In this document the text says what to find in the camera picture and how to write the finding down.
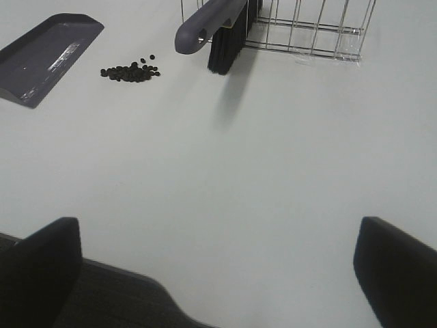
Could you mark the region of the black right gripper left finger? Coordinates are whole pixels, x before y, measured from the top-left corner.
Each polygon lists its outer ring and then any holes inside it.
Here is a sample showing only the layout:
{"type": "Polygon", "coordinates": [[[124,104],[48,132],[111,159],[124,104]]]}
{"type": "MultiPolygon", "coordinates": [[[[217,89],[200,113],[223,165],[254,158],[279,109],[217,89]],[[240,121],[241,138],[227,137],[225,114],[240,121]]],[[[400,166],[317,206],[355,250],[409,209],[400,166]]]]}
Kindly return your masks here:
{"type": "Polygon", "coordinates": [[[63,217],[1,254],[1,326],[52,327],[82,267],[79,221],[63,217]]]}

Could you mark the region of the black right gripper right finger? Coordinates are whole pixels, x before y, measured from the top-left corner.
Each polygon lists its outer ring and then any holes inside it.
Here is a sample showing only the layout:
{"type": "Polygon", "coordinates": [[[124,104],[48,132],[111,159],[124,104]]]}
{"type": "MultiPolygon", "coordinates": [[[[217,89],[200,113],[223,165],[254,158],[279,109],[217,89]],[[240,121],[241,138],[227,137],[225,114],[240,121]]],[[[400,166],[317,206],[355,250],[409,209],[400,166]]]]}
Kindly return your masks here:
{"type": "Polygon", "coordinates": [[[358,283],[382,327],[436,326],[436,250],[379,217],[363,217],[358,283]]]}

